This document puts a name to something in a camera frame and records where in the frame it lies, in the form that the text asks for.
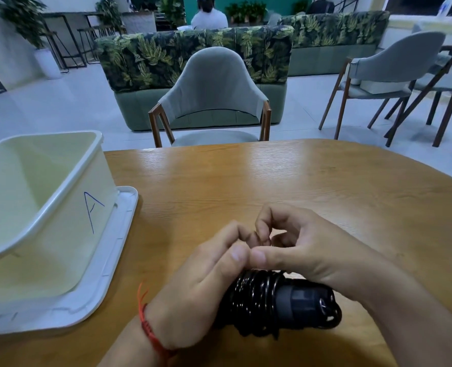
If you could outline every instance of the person's left hand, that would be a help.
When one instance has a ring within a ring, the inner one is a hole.
[[[195,345],[208,333],[223,295],[248,263],[249,246],[257,242],[254,232],[230,222],[175,272],[145,314],[166,349]]]

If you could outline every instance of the white floor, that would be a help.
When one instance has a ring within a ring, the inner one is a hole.
[[[322,131],[318,130],[336,76],[295,77],[288,80],[284,116],[272,126],[271,140],[300,138],[332,139],[341,93],[333,102]],[[384,114],[372,130],[367,124],[381,101],[349,100],[340,132],[340,140],[383,147],[384,133],[391,120]],[[445,106],[438,106],[434,123],[425,121],[431,101],[425,99],[398,129],[390,151],[423,162],[452,176],[452,119],[439,148],[432,147]],[[108,150],[153,148],[151,132],[134,133],[127,128],[102,69],[99,65],[72,70],[63,79],[38,81],[0,95],[0,140],[18,134],[97,129],[104,134],[103,148]],[[259,127],[242,128],[259,134]],[[191,130],[177,131],[189,133]],[[170,146],[162,134],[164,146]]]

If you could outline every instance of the hand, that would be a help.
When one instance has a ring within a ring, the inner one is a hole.
[[[393,266],[377,251],[317,215],[285,204],[265,205],[255,222],[260,246],[253,268],[294,271],[356,301],[364,299],[374,270]],[[270,239],[272,228],[284,229]]]
[[[230,222],[198,246],[156,295],[145,315],[166,349],[192,346],[205,336],[223,295],[248,263],[247,243],[256,242],[252,231]]]

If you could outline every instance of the wood grain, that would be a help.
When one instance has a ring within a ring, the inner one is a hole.
[[[0,337],[0,366],[96,365],[136,314],[142,280],[151,299],[195,246],[229,220],[253,228],[262,204],[308,207],[412,272],[452,311],[452,178],[375,147],[332,140],[258,142],[108,152],[117,185],[140,199],[107,296],[86,321],[62,331]],[[375,324],[337,294],[331,331],[242,338],[213,331],[174,365],[388,366]]]

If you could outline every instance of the white shirt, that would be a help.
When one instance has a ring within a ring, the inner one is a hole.
[[[211,12],[199,10],[192,18],[191,24],[193,29],[228,28],[228,18],[217,9],[212,9]]]

